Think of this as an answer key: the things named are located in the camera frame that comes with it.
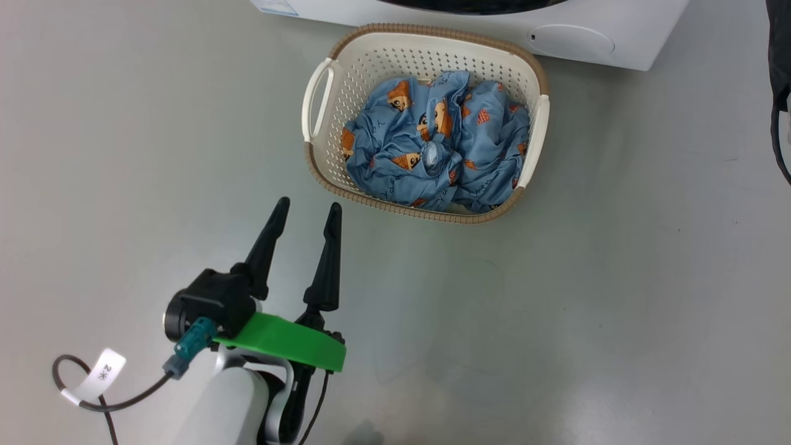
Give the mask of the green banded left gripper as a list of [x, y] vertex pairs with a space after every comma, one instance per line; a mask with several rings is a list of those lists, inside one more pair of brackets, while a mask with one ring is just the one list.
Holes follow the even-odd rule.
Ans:
[[[232, 266], [245, 277], [250, 296], [268, 298], [269, 270], [277, 241], [286, 227], [290, 199], [282, 197], [247, 259]], [[338, 310], [342, 244], [342, 207], [331, 205], [324, 227], [324, 248], [303, 301], [310, 311]], [[331, 375], [344, 369], [347, 346], [341, 333], [324, 329], [318, 312], [303, 320], [255, 313], [232, 340], [219, 340], [216, 376], [240, 377], [230, 386], [243, 399], [241, 443], [304, 443], [319, 417]]]

